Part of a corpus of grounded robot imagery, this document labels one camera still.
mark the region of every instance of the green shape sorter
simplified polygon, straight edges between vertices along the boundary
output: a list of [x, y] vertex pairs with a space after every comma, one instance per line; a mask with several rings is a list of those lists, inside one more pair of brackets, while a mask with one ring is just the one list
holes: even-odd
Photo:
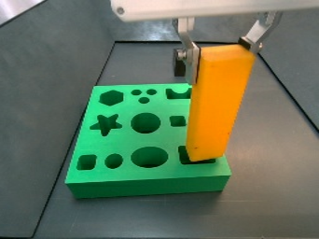
[[65, 184], [75, 198], [222, 190], [225, 157], [189, 162], [186, 84], [93, 88]]

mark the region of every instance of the metal bracket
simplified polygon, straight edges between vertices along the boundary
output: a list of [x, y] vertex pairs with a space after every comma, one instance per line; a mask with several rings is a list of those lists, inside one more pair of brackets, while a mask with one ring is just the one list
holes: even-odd
[[278, 24], [281, 15], [282, 13], [276, 11], [258, 13], [250, 31], [245, 36], [238, 38], [237, 43], [252, 53], [257, 53], [261, 50], [261, 41], [268, 37], [273, 28]]
[[197, 82], [200, 48], [188, 35], [188, 31], [192, 31], [194, 28], [194, 18], [173, 19], [172, 23], [184, 47], [184, 49], [177, 51], [177, 60], [182, 61], [185, 65], [185, 81], [189, 85], [194, 85]]

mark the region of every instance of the square hole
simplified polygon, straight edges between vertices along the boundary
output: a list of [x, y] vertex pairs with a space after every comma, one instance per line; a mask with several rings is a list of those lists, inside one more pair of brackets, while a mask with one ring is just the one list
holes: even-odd
[[82, 155], [77, 161], [77, 170], [92, 170], [96, 164], [96, 155]]
[[216, 159], [210, 159], [210, 160], [206, 160], [206, 161], [192, 162], [189, 160], [189, 156], [188, 156], [188, 153], [186, 153], [186, 150], [185, 150], [185, 146], [178, 146], [178, 160], [180, 160], [180, 163], [184, 164], [184, 165], [186, 165], [186, 164], [214, 163], [216, 162]]
[[172, 127], [182, 127], [185, 126], [185, 119], [182, 116], [170, 116], [169, 117]]

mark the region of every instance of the orange rectangular prism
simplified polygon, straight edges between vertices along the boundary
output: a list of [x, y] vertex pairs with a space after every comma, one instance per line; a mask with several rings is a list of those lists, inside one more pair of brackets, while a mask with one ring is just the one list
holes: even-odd
[[240, 45], [200, 50], [185, 143], [193, 162], [224, 154], [253, 60]]

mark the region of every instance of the gray table surface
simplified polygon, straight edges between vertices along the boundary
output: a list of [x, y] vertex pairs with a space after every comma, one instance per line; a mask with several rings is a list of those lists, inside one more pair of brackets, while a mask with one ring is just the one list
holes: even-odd
[[[172, 77], [174, 47], [116, 44], [100, 85], [182, 82]], [[75, 200], [63, 184], [70, 149], [34, 237], [317, 237], [317, 143], [257, 59], [226, 149], [225, 190]]]

